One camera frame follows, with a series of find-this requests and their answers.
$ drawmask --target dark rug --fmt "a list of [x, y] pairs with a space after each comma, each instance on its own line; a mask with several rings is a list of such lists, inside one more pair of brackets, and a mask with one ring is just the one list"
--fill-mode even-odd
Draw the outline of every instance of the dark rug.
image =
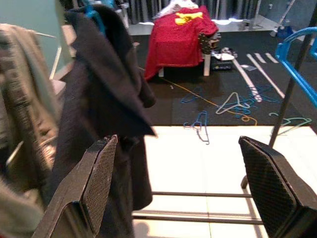
[[[246, 54], [250, 53], [264, 53], [268, 52], [274, 55], [277, 44], [281, 41], [278, 38], [273, 38], [269, 35], [269, 31], [265, 32], [229, 32], [222, 33], [220, 47], [230, 47], [235, 49], [238, 53], [238, 61], [240, 64], [250, 64], [250, 60]], [[137, 56], [141, 67], [145, 67], [149, 36], [134, 36], [134, 41], [140, 42], [138, 46]], [[292, 54], [290, 54], [290, 61], [296, 60], [296, 55], [300, 49], [301, 42], [296, 41], [292, 46]], [[304, 71], [310, 72], [314, 65], [311, 63], [312, 57], [306, 58], [304, 63]], [[283, 66], [275, 63], [261, 64], [267, 74], [275, 81], [279, 88], [285, 92], [288, 84], [289, 76]], [[253, 83], [259, 87], [270, 86], [270, 83], [262, 76], [258, 70], [246, 71]], [[199, 87], [202, 91], [203, 97], [213, 101], [218, 105], [222, 105], [224, 101], [232, 92], [237, 92], [245, 99], [250, 98], [250, 89], [247, 87], [244, 79], [240, 73], [233, 69], [231, 71], [214, 71], [209, 77], [203, 77], [203, 64], [191, 68], [164, 68], [164, 78], [174, 83], [177, 83], [189, 90], [194, 90]], [[306, 75], [313, 79], [314, 75], [310, 73]], [[185, 122], [193, 123], [201, 111], [208, 112], [208, 125], [253, 125], [254, 122], [244, 122], [235, 115], [223, 113], [217, 115], [215, 112], [217, 107], [206, 103], [201, 99], [195, 99], [191, 102], [182, 104], [181, 101], [191, 99], [183, 89], [172, 86], [163, 81], [157, 76], [149, 82], [151, 88], [157, 96], [157, 103], [152, 108], [148, 109], [148, 113], [154, 125], [182, 125]], [[313, 107], [305, 100], [304, 93], [300, 94], [301, 90], [295, 90], [296, 97], [292, 99], [288, 106], [286, 118], [305, 117], [314, 118]], [[280, 96], [272, 88], [263, 93], [263, 97], [280, 101]], [[279, 111], [281, 103], [273, 103], [263, 101], [261, 103], [254, 103], [250, 108], [250, 116], [258, 120], [258, 125], [273, 125], [276, 121], [275, 116], [269, 116], [269, 113]]]

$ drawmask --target red cloth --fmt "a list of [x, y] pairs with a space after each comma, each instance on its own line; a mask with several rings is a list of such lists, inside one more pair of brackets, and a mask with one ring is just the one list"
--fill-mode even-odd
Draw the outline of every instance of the red cloth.
[[151, 79], [163, 66], [191, 67], [203, 61], [198, 35], [208, 36], [218, 31], [205, 6], [197, 9], [182, 8], [179, 13], [202, 12], [203, 18], [195, 18], [184, 25], [177, 25], [175, 13], [159, 18], [150, 37], [145, 79]]

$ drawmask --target curtain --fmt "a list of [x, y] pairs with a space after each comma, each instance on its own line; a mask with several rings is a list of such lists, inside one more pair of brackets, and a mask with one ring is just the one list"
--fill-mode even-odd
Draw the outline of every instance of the curtain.
[[[131, 24], [152, 22], [153, 17], [169, 4], [169, 0], [127, 0]], [[251, 19], [255, 15], [259, 0], [219, 0], [218, 19]], [[216, 16], [217, 0], [192, 0], [198, 6], [205, 5], [212, 19]]]

